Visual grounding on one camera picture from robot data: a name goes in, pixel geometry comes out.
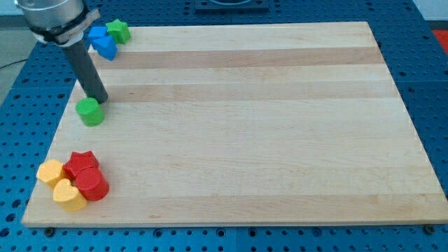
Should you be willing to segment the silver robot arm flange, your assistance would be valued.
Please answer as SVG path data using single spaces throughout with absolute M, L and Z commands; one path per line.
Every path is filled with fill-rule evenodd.
M 79 42 L 84 31 L 100 18 L 84 0 L 15 0 L 37 41 L 69 47 Z

